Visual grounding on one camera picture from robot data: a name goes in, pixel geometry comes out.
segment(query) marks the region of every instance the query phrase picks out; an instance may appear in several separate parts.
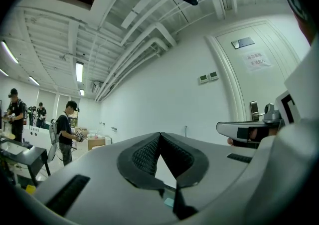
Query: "black t-shirt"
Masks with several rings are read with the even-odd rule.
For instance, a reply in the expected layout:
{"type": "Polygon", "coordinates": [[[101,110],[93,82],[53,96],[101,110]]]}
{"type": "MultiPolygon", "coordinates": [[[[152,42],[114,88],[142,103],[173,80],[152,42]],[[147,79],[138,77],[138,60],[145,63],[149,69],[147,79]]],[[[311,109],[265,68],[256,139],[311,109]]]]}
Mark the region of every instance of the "black t-shirt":
{"type": "MultiPolygon", "coordinates": [[[[10,103],[8,110],[11,111],[11,114],[15,114],[15,116],[19,116],[21,113],[23,113],[23,103],[18,100],[16,103],[10,103]]],[[[23,118],[19,120],[15,120],[12,122],[12,126],[14,127],[23,127],[23,118]]]]}
{"type": "MultiPolygon", "coordinates": [[[[56,133],[59,134],[61,131],[66,131],[69,134],[72,134],[71,126],[70,126],[70,118],[61,115],[57,120],[56,126],[56,133]]],[[[72,140],[65,138],[64,136],[60,135],[59,137],[60,143],[72,145],[72,140]]]]}
{"type": "Polygon", "coordinates": [[[40,110],[40,108],[38,108],[37,113],[38,113],[38,121],[43,121],[43,119],[40,120],[40,116],[42,115],[42,116],[44,117],[44,116],[46,115],[46,110],[45,110],[45,108],[42,107],[42,110],[40,110]]]}

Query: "paper sign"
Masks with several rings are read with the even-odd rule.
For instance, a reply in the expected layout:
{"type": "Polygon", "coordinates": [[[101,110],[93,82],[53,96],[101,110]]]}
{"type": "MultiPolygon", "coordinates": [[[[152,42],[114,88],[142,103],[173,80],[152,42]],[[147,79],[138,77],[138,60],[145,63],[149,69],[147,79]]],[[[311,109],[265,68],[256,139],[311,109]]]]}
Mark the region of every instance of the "paper sign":
{"type": "Polygon", "coordinates": [[[263,51],[246,53],[242,57],[249,71],[257,71],[272,66],[263,51]]]}

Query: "pipe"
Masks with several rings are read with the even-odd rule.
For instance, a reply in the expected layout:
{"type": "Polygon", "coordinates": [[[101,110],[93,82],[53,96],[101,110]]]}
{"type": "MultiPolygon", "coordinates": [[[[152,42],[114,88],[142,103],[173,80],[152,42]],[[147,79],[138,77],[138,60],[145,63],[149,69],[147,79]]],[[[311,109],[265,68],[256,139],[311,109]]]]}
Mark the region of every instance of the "pipe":
{"type": "Polygon", "coordinates": [[[121,75],[121,73],[130,66],[134,62],[135,59],[137,59],[145,50],[147,50],[153,43],[157,43],[158,46],[160,46],[165,51],[168,51],[168,46],[159,38],[155,37],[150,39],[148,42],[146,42],[136,53],[122,66],[120,71],[115,75],[115,77],[110,81],[108,86],[103,90],[103,92],[100,94],[99,98],[105,94],[105,92],[112,86],[112,84],[117,80],[117,78],[121,75]]]}
{"type": "MultiPolygon", "coordinates": [[[[144,43],[145,43],[145,40],[142,40],[142,42],[132,51],[132,54],[134,54],[144,43]]],[[[128,56],[128,57],[124,60],[123,64],[120,65],[120,67],[118,68],[118,70],[120,70],[121,67],[122,67],[129,59],[130,59],[130,56],[128,56]]]]}
{"type": "Polygon", "coordinates": [[[170,35],[170,33],[167,31],[167,29],[162,25],[161,23],[152,23],[149,25],[144,32],[132,43],[132,45],[124,52],[124,54],[120,57],[120,59],[116,62],[116,64],[113,66],[109,76],[104,81],[102,87],[100,88],[98,94],[95,97],[95,101],[98,100],[98,98],[101,95],[101,92],[103,91],[103,88],[105,88],[106,84],[111,79],[112,75],[116,72],[116,70],[120,67],[120,65],[123,63],[123,61],[130,55],[130,53],[134,50],[137,45],[139,45],[142,40],[144,40],[153,30],[158,29],[162,35],[168,40],[168,42],[172,46],[177,46],[176,41],[173,39],[173,37],[170,35]]]}
{"type": "Polygon", "coordinates": [[[160,2],[158,2],[157,4],[155,4],[149,11],[147,11],[145,13],[145,15],[143,15],[139,21],[136,22],[135,25],[133,25],[133,27],[129,30],[129,32],[126,34],[126,36],[124,37],[124,39],[121,41],[121,45],[124,45],[124,43],[131,37],[131,35],[133,34],[133,32],[155,11],[157,10],[159,7],[161,7],[164,3],[166,3],[168,0],[161,0],[160,2]]]}
{"type": "MultiPolygon", "coordinates": [[[[200,3],[204,2],[204,1],[206,1],[206,0],[200,0],[200,1],[198,2],[198,4],[200,4],[200,3]]],[[[193,5],[188,5],[188,6],[184,7],[184,8],[181,8],[181,9],[175,11],[174,13],[172,13],[172,14],[166,16],[166,17],[161,17],[161,18],[159,19],[159,22],[163,22],[163,21],[169,19],[170,17],[176,15],[177,13],[181,12],[182,10],[188,9],[189,7],[192,7],[192,6],[193,6],[193,5]]]]}
{"type": "Polygon", "coordinates": [[[132,71],[134,71],[136,68],[138,68],[141,64],[143,64],[144,62],[150,60],[151,58],[153,58],[154,56],[159,56],[160,52],[156,51],[154,52],[152,55],[144,58],[143,60],[141,60],[140,62],[138,62],[136,65],[134,65],[127,73],[124,74],[124,76],[118,81],[118,83],[115,84],[114,88],[101,100],[101,102],[103,102],[113,91],[114,89],[124,80],[124,78],[126,78],[132,71]]]}
{"type": "Polygon", "coordinates": [[[187,24],[187,25],[184,25],[181,29],[179,29],[179,30],[173,32],[173,34],[177,34],[178,32],[182,31],[182,30],[185,29],[186,27],[188,27],[188,26],[190,26],[190,25],[196,23],[197,21],[202,20],[203,18],[205,18],[205,17],[207,17],[207,16],[213,15],[213,14],[215,14],[215,13],[216,13],[216,12],[212,12],[212,13],[209,13],[209,14],[207,14],[207,15],[205,15],[205,16],[202,16],[202,17],[200,17],[200,18],[194,20],[193,22],[191,22],[191,23],[189,23],[189,24],[187,24]]]}

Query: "backpack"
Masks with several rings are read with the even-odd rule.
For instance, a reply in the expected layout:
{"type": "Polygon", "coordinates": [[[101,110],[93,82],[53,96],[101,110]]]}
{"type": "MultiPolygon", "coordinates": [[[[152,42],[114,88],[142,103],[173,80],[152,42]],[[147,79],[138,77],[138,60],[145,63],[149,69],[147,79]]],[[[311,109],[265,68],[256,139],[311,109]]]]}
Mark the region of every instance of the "backpack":
{"type": "MultiPolygon", "coordinates": [[[[68,116],[66,115],[65,112],[63,112],[59,118],[61,116],[65,116],[68,118],[68,116]]],[[[59,137],[61,135],[61,132],[59,134],[57,134],[57,121],[59,120],[58,119],[53,119],[51,120],[51,124],[49,126],[49,134],[50,134],[50,139],[51,139],[51,148],[50,148],[50,151],[49,151],[49,154],[48,154],[48,162],[51,162],[54,157],[55,157],[55,153],[56,153],[56,150],[57,150],[57,143],[59,142],[59,137]]]]}
{"type": "MultiPolygon", "coordinates": [[[[65,117],[68,118],[68,116],[66,115],[65,112],[63,112],[63,113],[59,116],[59,118],[60,118],[61,116],[65,116],[65,117]]],[[[52,144],[52,145],[59,142],[59,137],[60,137],[60,135],[61,135],[61,132],[60,132],[59,134],[57,134],[57,121],[59,120],[59,118],[58,118],[58,119],[55,119],[55,120],[52,120],[52,121],[51,121],[51,124],[50,124],[50,126],[49,126],[49,134],[50,134],[50,139],[51,139],[51,144],[52,144]]]]}
{"type": "Polygon", "coordinates": [[[28,118],[28,106],[21,101],[21,99],[18,99],[18,107],[22,103],[22,112],[23,112],[23,124],[26,125],[26,120],[28,118]]]}

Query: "table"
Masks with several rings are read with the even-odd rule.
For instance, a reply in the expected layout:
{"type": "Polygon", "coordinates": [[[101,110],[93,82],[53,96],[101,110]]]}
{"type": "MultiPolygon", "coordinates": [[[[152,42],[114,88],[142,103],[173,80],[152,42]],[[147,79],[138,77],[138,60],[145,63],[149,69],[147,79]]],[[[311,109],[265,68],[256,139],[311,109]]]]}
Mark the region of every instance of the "table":
{"type": "Polygon", "coordinates": [[[27,150],[21,151],[17,155],[12,154],[0,148],[0,156],[6,159],[10,159],[17,163],[27,165],[34,186],[38,186],[38,181],[35,179],[35,176],[39,173],[43,165],[45,165],[48,176],[51,175],[50,169],[47,163],[48,155],[47,155],[46,149],[39,148],[36,146],[30,147],[29,144],[20,143],[7,138],[4,138],[3,141],[0,141],[0,144],[3,144],[5,142],[11,142],[11,143],[27,148],[27,150]]]}

